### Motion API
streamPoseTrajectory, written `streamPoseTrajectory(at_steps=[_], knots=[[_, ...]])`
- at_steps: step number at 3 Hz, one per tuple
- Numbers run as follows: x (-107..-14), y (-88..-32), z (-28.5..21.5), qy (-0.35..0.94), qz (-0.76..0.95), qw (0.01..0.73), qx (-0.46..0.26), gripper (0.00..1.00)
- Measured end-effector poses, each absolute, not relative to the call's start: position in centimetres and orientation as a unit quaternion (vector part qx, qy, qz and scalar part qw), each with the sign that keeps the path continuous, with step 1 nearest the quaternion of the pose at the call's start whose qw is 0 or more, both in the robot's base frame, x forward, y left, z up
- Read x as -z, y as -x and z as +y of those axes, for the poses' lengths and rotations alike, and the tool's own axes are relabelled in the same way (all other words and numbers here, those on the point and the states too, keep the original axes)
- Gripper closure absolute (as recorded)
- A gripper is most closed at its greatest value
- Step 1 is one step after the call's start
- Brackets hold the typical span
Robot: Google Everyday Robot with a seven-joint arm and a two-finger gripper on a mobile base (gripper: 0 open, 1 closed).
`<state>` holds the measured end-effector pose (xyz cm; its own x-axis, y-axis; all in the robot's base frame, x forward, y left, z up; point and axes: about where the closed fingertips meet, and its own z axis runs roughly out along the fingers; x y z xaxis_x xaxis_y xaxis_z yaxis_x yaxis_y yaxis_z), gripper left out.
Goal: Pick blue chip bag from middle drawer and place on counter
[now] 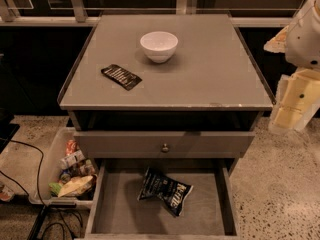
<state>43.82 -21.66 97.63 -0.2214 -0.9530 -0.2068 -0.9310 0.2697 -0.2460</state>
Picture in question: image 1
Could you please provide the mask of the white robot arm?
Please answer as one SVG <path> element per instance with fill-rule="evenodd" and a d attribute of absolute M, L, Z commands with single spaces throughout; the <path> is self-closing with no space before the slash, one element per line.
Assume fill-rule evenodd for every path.
<path fill-rule="evenodd" d="M 284 53 L 296 66 L 293 74 L 282 75 L 278 82 L 268 128 L 275 134 L 302 131 L 319 109 L 320 0 L 308 0 L 264 50 Z"/>

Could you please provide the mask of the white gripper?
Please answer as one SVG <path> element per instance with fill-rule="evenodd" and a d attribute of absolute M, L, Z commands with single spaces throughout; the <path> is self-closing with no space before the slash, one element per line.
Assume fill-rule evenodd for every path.
<path fill-rule="evenodd" d="M 307 0 L 263 49 L 285 52 L 289 63 L 303 67 L 281 76 L 268 129 L 275 134 L 302 131 L 320 108 L 320 71 L 311 70 L 320 69 L 320 0 Z"/>

